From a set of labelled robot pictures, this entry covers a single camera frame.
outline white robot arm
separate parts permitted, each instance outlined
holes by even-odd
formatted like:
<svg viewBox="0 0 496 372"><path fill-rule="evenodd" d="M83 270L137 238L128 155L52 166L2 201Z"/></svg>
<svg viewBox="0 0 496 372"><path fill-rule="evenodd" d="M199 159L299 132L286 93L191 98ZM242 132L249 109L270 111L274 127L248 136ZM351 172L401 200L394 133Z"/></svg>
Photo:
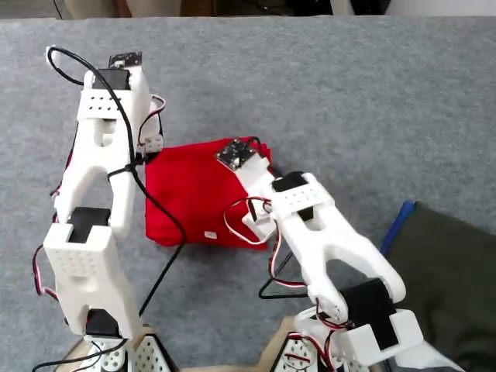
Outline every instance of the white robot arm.
<svg viewBox="0 0 496 372"><path fill-rule="evenodd" d="M413 312L394 307L406 295L403 280L371 241L346 221L315 176L294 172L275 178L267 169L268 160L257 153L241 149L237 156L248 157L236 160L243 164L234 170L239 182L249 196L261 195L271 206L268 213L260 203L253 205L256 215L249 213L243 221L261 239L279 230L301 266L308 296L326 322L348 325L334 329L331 355L365 367L396 357L403 367L461 370L424 341ZM346 262L370 281L338 291L326 272L329 260ZM316 312L314 307L297 315L295 328L324 349L329 327Z"/></svg>
<svg viewBox="0 0 496 372"><path fill-rule="evenodd" d="M51 64L59 50L47 49ZM143 324L131 285L119 265L116 240L126 236L131 221L136 186L130 164L160 151L163 137L140 52L112 56L108 68L98 73L100 77L91 71L84 76L74 147L54 194L57 221L51 225L43 246L71 331L88 342L99 341L102 349L129 340L122 352L116 353L119 358L104 356L101 368L125 368L130 372L133 345L139 345L136 341L143 338ZM111 209L81 205L98 173L108 176L113 193ZM109 363L105 358L114 360Z"/></svg>

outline small circuit board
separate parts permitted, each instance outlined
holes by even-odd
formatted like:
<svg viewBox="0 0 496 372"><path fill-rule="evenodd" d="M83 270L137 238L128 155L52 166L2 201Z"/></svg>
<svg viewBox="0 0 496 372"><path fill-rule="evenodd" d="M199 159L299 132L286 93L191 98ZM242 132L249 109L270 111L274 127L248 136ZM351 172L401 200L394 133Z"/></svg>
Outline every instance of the small circuit board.
<svg viewBox="0 0 496 372"><path fill-rule="evenodd" d="M235 138L231 143L218 152L215 157L231 171L241 168L257 151L246 145L240 138Z"/></svg>
<svg viewBox="0 0 496 372"><path fill-rule="evenodd" d="M141 66L141 52L120 53L110 56L108 59L108 68L125 68L132 66Z"/></svg>

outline wooden base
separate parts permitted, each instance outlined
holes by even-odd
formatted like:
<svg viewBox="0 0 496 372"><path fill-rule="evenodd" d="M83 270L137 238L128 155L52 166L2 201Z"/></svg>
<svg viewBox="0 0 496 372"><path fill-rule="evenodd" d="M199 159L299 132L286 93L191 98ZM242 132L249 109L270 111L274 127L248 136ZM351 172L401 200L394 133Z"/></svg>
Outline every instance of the wooden base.
<svg viewBox="0 0 496 372"><path fill-rule="evenodd" d="M286 317L283 319L279 330L274 334L266 348L260 355L260 359L256 366L210 366L210 367L189 367L181 368L180 372L268 372L281 350L281 347L286 340L286 335L295 330L293 324L293 317ZM152 333L150 327L143 328L143 335ZM79 341L64 359L72 359L82 357L88 354L90 347L83 340ZM74 368L79 367L79 363L64 364L58 367L56 372L70 372Z"/></svg>

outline gray surface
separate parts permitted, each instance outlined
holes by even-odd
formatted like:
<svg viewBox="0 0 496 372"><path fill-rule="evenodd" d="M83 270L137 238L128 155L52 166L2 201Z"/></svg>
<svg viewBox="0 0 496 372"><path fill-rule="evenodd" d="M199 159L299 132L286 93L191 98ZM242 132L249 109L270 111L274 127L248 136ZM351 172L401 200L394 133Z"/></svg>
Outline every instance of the gray surface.
<svg viewBox="0 0 496 372"><path fill-rule="evenodd" d="M284 169L314 172L379 243L406 198L496 231L494 26L326 17L0 23L0 370L29 370L76 340L57 305L35 296L30 268L78 107L78 88L45 65L45 46L101 65L116 51L143 50L151 90L167 98L170 145L257 134ZM63 68L80 73L65 60ZM119 249L141 301L170 255L143 236L141 195ZM178 365L252 363L281 317L308 304L257 299L267 257L185 250L145 314ZM49 272L43 262L48 283ZM344 284L356 279L347 272L333 265L331 274Z"/></svg>

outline red fabric bag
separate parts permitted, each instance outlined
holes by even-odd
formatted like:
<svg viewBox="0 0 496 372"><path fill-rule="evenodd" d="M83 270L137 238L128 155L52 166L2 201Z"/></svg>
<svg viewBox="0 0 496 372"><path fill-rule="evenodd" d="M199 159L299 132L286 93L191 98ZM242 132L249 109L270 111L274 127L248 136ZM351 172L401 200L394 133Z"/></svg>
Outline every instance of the red fabric bag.
<svg viewBox="0 0 496 372"><path fill-rule="evenodd" d="M145 166L146 189L184 227L187 243L251 247L262 250L265 244L250 245L225 226L224 209L245 198L247 193L236 175L216 158L233 139L164 148ZM262 143L260 153L271 160L270 149ZM241 222L248 212L246 203L229 209L229 224L250 240L258 238ZM181 241L176 225L150 200L146 200L146 236L163 246Z"/></svg>

